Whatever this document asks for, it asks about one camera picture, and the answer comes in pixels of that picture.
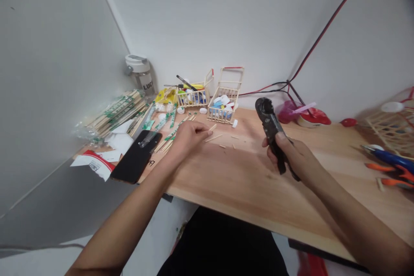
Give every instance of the hand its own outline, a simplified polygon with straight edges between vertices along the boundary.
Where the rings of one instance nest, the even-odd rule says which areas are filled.
[[[204,123],[185,121],[178,127],[170,152],[184,160],[195,147],[213,134]]]
[[[330,174],[302,141],[295,139],[291,140],[293,141],[293,144],[286,137],[285,133],[278,132],[276,134],[277,145],[286,154],[292,169],[298,177],[301,178],[305,186],[312,188],[320,185],[325,178],[330,177]],[[262,142],[262,147],[267,147],[268,145],[267,138],[265,138]],[[270,147],[267,148],[267,156],[277,169],[277,158]]]

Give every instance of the black pliers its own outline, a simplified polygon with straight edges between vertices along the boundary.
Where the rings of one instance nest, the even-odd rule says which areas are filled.
[[[296,181],[300,181],[301,179],[298,175],[295,174],[292,167],[290,166],[289,160],[286,157],[285,153],[283,153],[282,149],[279,148],[275,141],[275,135],[278,132],[283,132],[283,128],[280,125],[277,116],[275,115],[272,101],[269,98],[262,97],[256,100],[256,111],[257,114],[262,121],[263,129],[267,137],[267,141],[269,142],[269,147],[272,150],[273,154],[276,155],[277,158],[277,168],[281,175],[286,172],[286,165],[285,162],[288,164],[290,172],[292,173],[293,178]]]

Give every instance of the orange pliers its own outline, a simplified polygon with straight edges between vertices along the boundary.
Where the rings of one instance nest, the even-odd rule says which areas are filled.
[[[406,168],[396,165],[394,167],[385,167],[374,163],[366,163],[366,167],[387,173],[392,179],[381,178],[383,185],[398,186],[406,190],[414,190],[414,175]]]

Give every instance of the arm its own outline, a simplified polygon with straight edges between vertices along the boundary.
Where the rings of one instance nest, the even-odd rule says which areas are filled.
[[[352,197],[301,141],[278,133],[276,142],[302,182],[322,201],[347,238],[346,247],[373,275],[412,275],[414,249]],[[277,167],[270,148],[267,155]]]
[[[104,222],[66,275],[119,275],[171,184],[174,172],[190,151],[211,134],[203,123],[181,124],[171,150]]]

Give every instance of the water bottle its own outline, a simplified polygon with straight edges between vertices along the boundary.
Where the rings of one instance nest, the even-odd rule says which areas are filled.
[[[154,83],[150,74],[150,63],[146,58],[127,55],[125,62],[128,66],[128,75],[131,75],[137,88],[144,90],[146,97],[155,95]]]

